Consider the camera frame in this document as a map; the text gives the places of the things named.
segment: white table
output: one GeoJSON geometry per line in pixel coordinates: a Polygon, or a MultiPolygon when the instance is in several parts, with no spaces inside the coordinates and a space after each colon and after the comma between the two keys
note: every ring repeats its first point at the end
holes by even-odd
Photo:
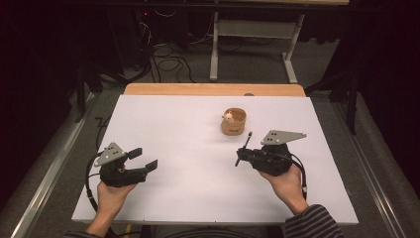
{"type": "MultiPolygon", "coordinates": [[[[126,163],[142,168],[158,160],[158,168],[129,195],[116,222],[141,224],[278,224],[292,214],[269,183],[251,165],[235,167],[236,150],[248,132],[248,148],[260,148],[269,129],[303,132],[288,143],[303,162],[308,202],[327,207],[340,224],[358,219],[325,140],[310,98],[290,96],[162,96],[122,95],[102,148],[116,142],[123,150],[143,148],[126,163]],[[222,114],[229,107],[247,111],[246,133],[224,135],[222,114]]],[[[96,194],[98,177],[91,179],[96,194]]],[[[94,210],[82,195],[72,219],[89,222],[94,210]]]]}

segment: metal rail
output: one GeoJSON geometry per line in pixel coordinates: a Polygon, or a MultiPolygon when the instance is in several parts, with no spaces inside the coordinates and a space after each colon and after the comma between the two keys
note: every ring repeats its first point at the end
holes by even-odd
{"type": "Polygon", "coordinates": [[[391,203],[389,202],[388,197],[384,193],[379,181],[377,180],[357,136],[352,134],[346,124],[344,108],[339,103],[333,103],[332,105],[352,142],[353,148],[355,149],[358,157],[358,164],[361,167],[362,174],[365,178],[365,181],[367,182],[367,187],[369,188],[373,200],[376,203],[377,209],[379,210],[380,215],[382,216],[382,219],[388,228],[389,234],[393,238],[405,238],[405,233],[394,214],[391,203]]]}
{"type": "MultiPolygon", "coordinates": [[[[93,93],[90,93],[86,100],[89,103],[87,107],[87,112],[92,108],[94,102],[96,101],[93,100],[96,98],[92,98],[93,93]]],[[[29,203],[24,215],[22,216],[21,220],[16,226],[11,238],[30,237],[30,233],[34,228],[41,212],[43,211],[45,204],[47,203],[53,191],[55,183],[57,182],[59,175],[61,174],[62,169],[65,166],[67,155],[70,152],[74,142],[76,141],[77,136],[84,125],[84,122],[85,118],[82,118],[79,123],[76,123],[73,126],[71,130],[71,135],[69,136],[63,148],[52,161],[49,170],[44,176],[43,181],[41,182],[34,197],[29,203]]]]}

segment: wire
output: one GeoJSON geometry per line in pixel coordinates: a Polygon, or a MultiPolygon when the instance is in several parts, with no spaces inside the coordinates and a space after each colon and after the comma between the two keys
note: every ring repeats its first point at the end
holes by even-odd
{"type": "Polygon", "coordinates": [[[254,238],[251,235],[235,232],[226,229],[197,228],[194,230],[182,231],[169,235],[165,238],[194,238],[194,237],[232,237],[232,238],[254,238]]]}
{"type": "Polygon", "coordinates": [[[148,42],[146,43],[146,46],[148,46],[151,43],[151,38],[152,38],[152,32],[151,29],[149,28],[149,26],[141,21],[138,22],[139,24],[139,30],[143,29],[142,35],[139,36],[140,38],[138,38],[140,45],[142,46],[142,39],[145,36],[145,32],[146,30],[148,30],[148,42]]]}
{"type": "Polygon", "coordinates": [[[198,40],[196,42],[190,43],[190,45],[195,45],[195,44],[198,44],[198,43],[202,43],[202,42],[205,42],[205,41],[213,38],[213,37],[208,37],[208,35],[210,33],[210,30],[211,30],[211,26],[213,26],[213,24],[212,24],[213,23],[213,19],[214,19],[214,13],[211,15],[210,24],[209,24],[209,27],[208,27],[207,32],[204,35],[204,37],[201,40],[198,40]]]}
{"type": "Polygon", "coordinates": [[[303,193],[303,198],[307,197],[307,184],[306,184],[306,172],[305,172],[305,168],[303,167],[302,162],[299,160],[299,158],[297,158],[295,155],[290,154],[292,157],[294,157],[299,163],[300,166],[298,166],[300,168],[300,171],[302,172],[302,193],[303,193]]]}
{"type": "MultiPolygon", "coordinates": [[[[224,38],[224,41],[226,42],[226,40],[231,40],[231,39],[232,40],[236,40],[237,38],[231,38],[231,37],[230,38],[224,38]]],[[[220,51],[222,51],[222,52],[234,52],[234,51],[237,51],[238,49],[240,49],[242,47],[242,45],[244,44],[244,41],[243,40],[236,40],[236,42],[239,42],[239,45],[237,47],[235,47],[234,49],[224,50],[224,49],[222,49],[220,47],[220,44],[218,44],[217,49],[220,50],[220,51]]]]}
{"type": "Polygon", "coordinates": [[[151,70],[151,76],[152,76],[152,80],[154,81],[154,82],[157,82],[156,81],[156,79],[155,79],[155,75],[154,75],[154,71],[153,70],[151,70]]]}
{"type": "Polygon", "coordinates": [[[91,177],[94,177],[94,176],[99,176],[100,174],[99,173],[97,173],[97,174],[93,174],[93,175],[90,175],[89,177],[91,178],[91,177]]]}
{"type": "Polygon", "coordinates": [[[154,53],[153,53],[153,60],[154,60],[154,64],[155,67],[157,69],[157,74],[158,74],[158,78],[159,78],[159,82],[161,82],[161,77],[160,77],[160,73],[159,71],[172,71],[172,70],[176,70],[176,81],[181,83],[181,81],[179,80],[179,73],[181,72],[181,70],[186,66],[188,68],[188,79],[193,82],[196,83],[196,81],[194,81],[192,79],[192,75],[191,75],[191,67],[189,66],[187,60],[183,57],[173,57],[173,48],[169,45],[169,44],[164,44],[164,45],[159,45],[158,47],[155,47],[154,53]],[[164,55],[160,55],[157,56],[157,51],[160,49],[169,49],[169,52],[164,54],[164,55]],[[156,62],[156,58],[161,59],[161,61],[159,63],[156,62]],[[169,68],[164,68],[162,65],[167,63],[167,62],[175,62],[175,66],[169,67],[169,68]]]}

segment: table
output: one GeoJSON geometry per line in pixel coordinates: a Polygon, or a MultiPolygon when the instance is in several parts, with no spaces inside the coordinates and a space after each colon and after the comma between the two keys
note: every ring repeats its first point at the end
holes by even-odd
{"type": "MultiPolygon", "coordinates": [[[[254,132],[249,148],[260,148],[260,139],[269,129],[307,133],[307,138],[288,147],[306,168],[308,202],[325,205],[340,224],[358,223],[303,89],[295,84],[218,83],[127,86],[102,147],[113,141],[123,150],[142,147],[143,155],[128,161],[127,168],[141,168],[156,159],[158,168],[130,194],[116,222],[267,225],[292,215],[249,163],[234,166],[236,150],[245,144],[248,133],[222,134],[221,116],[230,106],[248,113],[246,131],[254,132]]],[[[98,182],[98,177],[91,179],[91,184],[98,182]]],[[[72,219],[88,222],[93,217],[82,195],[72,219]]]]}
{"type": "MultiPolygon", "coordinates": [[[[254,2],[254,3],[288,3],[301,5],[348,5],[349,0],[236,0],[233,2],[254,2]]],[[[218,74],[219,36],[257,37],[257,38],[279,38],[288,39],[289,47],[286,53],[282,53],[282,60],[290,83],[297,83],[291,56],[299,37],[305,15],[300,14],[296,22],[255,22],[241,20],[219,20],[219,13],[214,13],[213,24],[213,51],[210,62],[210,80],[216,81],[218,74]]]]}

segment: hand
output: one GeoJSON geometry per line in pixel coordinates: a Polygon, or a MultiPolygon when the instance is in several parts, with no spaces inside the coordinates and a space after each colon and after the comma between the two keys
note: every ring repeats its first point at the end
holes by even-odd
{"type": "Polygon", "coordinates": [[[269,181],[275,194],[293,214],[300,214],[308,207],[308,203],[303,198],[300,169],[297,166],[292,165],[287,173],[278,177],[273,177],[264,172],[259,173],[269,181]]]}
{"type": "Polygon", "coordinates": [[[86,233],[104,237],[112,221],[126,201],[127,195],[136,187],[136,184],[113,187],[107,186],[103,181],[98,184],[98,211],[92,223],[87,227],[86,233]]]}

